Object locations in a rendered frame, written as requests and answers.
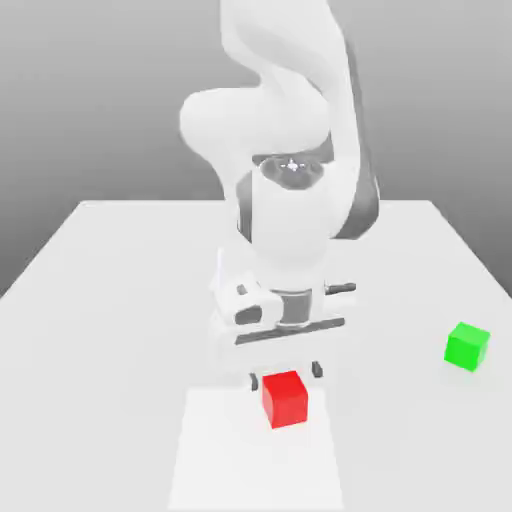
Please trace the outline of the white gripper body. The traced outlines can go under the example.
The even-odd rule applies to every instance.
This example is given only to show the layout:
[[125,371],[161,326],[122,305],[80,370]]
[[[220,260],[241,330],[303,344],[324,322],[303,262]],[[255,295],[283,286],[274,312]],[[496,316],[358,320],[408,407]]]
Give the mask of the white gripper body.
[[217,318],[217,363],[243,374],[309,367],[336,354],[346,333],[344,317],[313,322],[297,331],[228,327]]

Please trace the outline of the small red cube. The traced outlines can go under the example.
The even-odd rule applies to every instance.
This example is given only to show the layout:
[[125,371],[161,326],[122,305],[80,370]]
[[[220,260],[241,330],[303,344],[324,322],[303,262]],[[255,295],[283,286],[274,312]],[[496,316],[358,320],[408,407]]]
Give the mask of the small red cube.
[[262,385],[262,404],[272,429],[307,421],[309,395],[296,371],[265,375]]

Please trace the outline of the small green cube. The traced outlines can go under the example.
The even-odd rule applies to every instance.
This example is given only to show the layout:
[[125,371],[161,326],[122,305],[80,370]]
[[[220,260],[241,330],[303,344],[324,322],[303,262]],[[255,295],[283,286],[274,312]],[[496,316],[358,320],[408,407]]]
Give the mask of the small green cube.
[[474,372],[485,358],[490,338],[490,332],[459,322],[448,335],[444,360]]

